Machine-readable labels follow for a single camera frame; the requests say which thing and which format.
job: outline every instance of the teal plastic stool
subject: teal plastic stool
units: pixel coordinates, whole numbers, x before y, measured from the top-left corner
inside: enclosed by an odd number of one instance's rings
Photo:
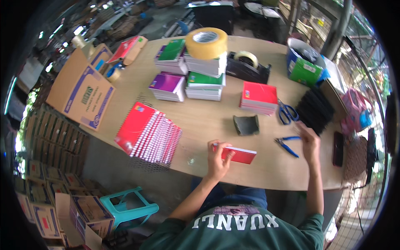
[[[150,217],[150,215],[156,213],[160,209],[156,203],[153,203],[153,204],[148,203],[147,200],[141,194],[139,194],[140,190],[142,190],[142,187],[128,189],[123,192],[100,197],[100,201],[111,212],[111,214],[115,218],[113,230],[115,230],[119,224],[121,224],[123,222],[127,222],[127,221],[130,221],[130,226],[126,226],[121,229],[118,229],[118,231],[124,230],[127,228],[133,228],[133,227],[140,226],[147,221],[147,219]],[[124,202],[124,199],[125,199],[126,195],[129,193],[135,193],[146,206],[143,206],[140,208],[134,208],[134,209],[127,209],[126,201]],[[120,202],[118,203],[118,205],[113,205],[111,203],[110,199],[118,197],[118,196],[122,196]],[[131,220],[134,220],[134,219],[137,219],[137,218],[140,218],[143,216],[146,216],[146,218],[140,225],[134,225],[132,223]]]

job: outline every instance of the pliers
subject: pliers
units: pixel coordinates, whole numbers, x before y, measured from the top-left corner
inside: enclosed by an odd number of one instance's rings
[[[296,158],[299,158],[299,155],[296,154],[293,150],[289,148],[286,144],[283,143],[283,141],[289,141],[289,140],[301,140],[300,136],[289,136],[289,137],[282,137],[282,138],[275,138],[275,141],[279,143],[286,151],[288,151],[291,155],[293,155]]]

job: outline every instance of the scissors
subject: scissors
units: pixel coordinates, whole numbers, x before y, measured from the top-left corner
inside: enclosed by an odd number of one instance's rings
[[[284,125],[289,125],[293,121],[297,121],[299,119],[299,114],[294,110],[292,106],[284,104],[281,100],[278,98],[278,105],[279,105],[279,118],[282,121]],[[284,114],[288,122],[285,122],[282,118],[281,113]]]
[[[283,137],[283,138],[275,138],[274,141],[276,141],[278,144],[280,144],[291,155],[293,155],[296,158],[299,158],[298,154],[296,154],[291,148],[289,148],[288,145],[283,143],[283,141],[289,141],[289,140],[301,140],[301,137],[300,136],[289,136],[289,137]]]

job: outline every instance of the blue scissors handle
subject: blue scissors handle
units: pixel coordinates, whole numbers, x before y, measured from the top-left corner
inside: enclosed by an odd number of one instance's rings
[[[285,120],[282,118],[282,113],[283,113],[283,115],[286,117],[286,119],[288,120],[288,122],[285,122]],[[291,123],[291,120],[290,120],[289,115],[285,112],[285,110],[284,110],[282,107],[279,107],[279,118],[280,118],[281,122],[282,122],[284,125],[288,125],[288,124]]]
[[[296,110],[292,106],[285,105],[285,109],[292,120],[297,121],[299,119],[299,114],[296,112]]]

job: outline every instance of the jeans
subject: jeans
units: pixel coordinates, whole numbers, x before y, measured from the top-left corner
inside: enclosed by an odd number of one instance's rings
[[[190,190],[193,191],[200,184],[201,180],[202,178],[200,177],[193,177]],[[236,186],[233,194],[226,195],[222,187],[217,184],[208,194],[196,216],[213,208],[216,203],[223,202],[237,204],[251,204],[255,202],[260,208],[267,209],[265,189]]]

